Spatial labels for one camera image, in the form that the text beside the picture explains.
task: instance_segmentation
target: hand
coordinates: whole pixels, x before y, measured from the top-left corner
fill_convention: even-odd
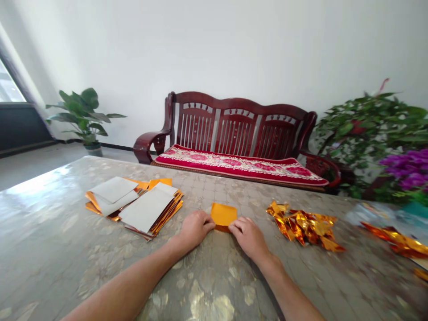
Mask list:
[[[229,225],[241,248],[257,265],[271,256],[263,233],[251,218],[239,217]]]
[[[197,210],[190,213],[183,221],[181,232],[178,235],[186,250],[190,251],[197,247],[205,238],[206,234],[215,228],[211,215]]]

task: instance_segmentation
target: sofa backrest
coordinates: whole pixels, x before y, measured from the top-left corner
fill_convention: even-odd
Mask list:
[[[263,106],[248,99],[216,99],[200,92],[171,93],[171,145],[268,159],[297,157],[317,115],[287,104]]]

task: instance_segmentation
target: sofa armrest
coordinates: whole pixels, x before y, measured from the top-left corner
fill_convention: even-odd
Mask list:
[[[327,170],[331,170],[334,178],[326,186],[328,190],[337,188],[342,180],[342,173],[339,166],[329,157],[319,156],[311,153],[307,148],[299,150],[299,153],[306,156],[306,168],[318,176],[323,176]]]
[[[150,165],[153,161],[150,155],[150,146],[154,144],[157,154],[162,154],[165,148],[165,138],[169,134],[168,130],[162,130],[160,132],[147,132],[138,137],[133,148],[138,162]]]

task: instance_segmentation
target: baseboard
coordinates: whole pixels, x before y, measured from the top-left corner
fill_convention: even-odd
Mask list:
[[[132,147],[127,147],[127,146],[120,146],[120,145],[107,144],[107,143],[101,143],[101,146],[108,147],[108,148],[114,148],[114,149],[121,149],[121,150],[126,150],[129,152],[132,152]]]
[[[82,140],[78,138],[72,138],[70,140],[55,140],[59,144],[71,144],[71,143],[81,143]]]
[[[47,146],[51,146],[51,145],[55,145],[55,144],[56,144],[56,142],[54,142],[53,140],[47,140],[44,142],[26,145],[26,146],[22,146],[22,147],[18,147],[18,148],[6,149],[6,150],[0,152],[0,158],[5,158],[8,156],[17,155],[17,154],[21,154],[24,152],[29,152],[29,151],[32,151],[35,149],[39,149],[39,148],[43,148],[43,147],[47,147]]]
[[[73,138],[73,139],[69,139],[69,140],[56,140],[56,141],[60,144],[71,144],[71,143],[81,143],[82,142],[82,140],[80,140],[78,138]],[[107,143],[101,143],[101,146],[107,147],[107,148],[126,150],[129,152],[133,151],[132,147],[128,147],[128,146],[121,146],[121,145],[114,145],[114,144],[107,144]],[[157,153],[155,151],[150,151],[150,154],[157,155]]]

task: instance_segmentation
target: window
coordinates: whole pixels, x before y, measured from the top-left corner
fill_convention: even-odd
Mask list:
[[[0,103],[23,103],[25,98],[0,60]]]

